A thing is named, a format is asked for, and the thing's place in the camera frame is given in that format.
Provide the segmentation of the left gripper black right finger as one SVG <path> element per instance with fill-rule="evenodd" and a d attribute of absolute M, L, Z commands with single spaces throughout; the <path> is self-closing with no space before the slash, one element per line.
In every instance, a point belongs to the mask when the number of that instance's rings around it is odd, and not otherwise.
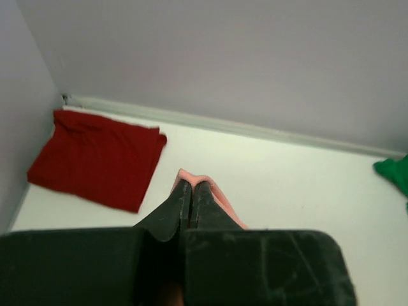
<path fill-rule="evenodd" d="M 200 182 L 194 188 L 190 215 L 191 229 L 243 230 L 243 227 L 216 203 L 209 182 Z"/>

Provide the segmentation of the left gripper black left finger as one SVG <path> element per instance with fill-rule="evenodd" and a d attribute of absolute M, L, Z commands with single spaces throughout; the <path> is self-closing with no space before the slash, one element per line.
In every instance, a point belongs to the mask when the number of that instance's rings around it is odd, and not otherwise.
<path fill-rule="evenodd" d="M 157 241 L 170 241 L 189 225 L 191 203 L 192 186 L 186 180 L 180 180 L 169 197 L 134 228 L 146 230 Z"/>

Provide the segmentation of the pink t shirt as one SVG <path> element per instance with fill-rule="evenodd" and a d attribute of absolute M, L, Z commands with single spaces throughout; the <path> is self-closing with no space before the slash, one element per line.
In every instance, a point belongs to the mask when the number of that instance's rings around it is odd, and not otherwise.
<path fill-rule="evenodd" d="M 172 191 L 175 189 L 176 185 L 181 181 L 185 180 L 192 188 L 195 188 L 199 183 L 208 182 L 210 187 L 210 192 L 213 196 L 215 202 L 226 212 L 226 214 L 242 229 L 247 230 L 248 226 L 244 224 L 235 213 L 232 205 L 228 201 L 227 197 L 224 195 L 219 186 L 215 181 L 207 175 L 193 175 L 184 169 L 180 169 L 177 173 L 175 181 L 173 183 Z"/>

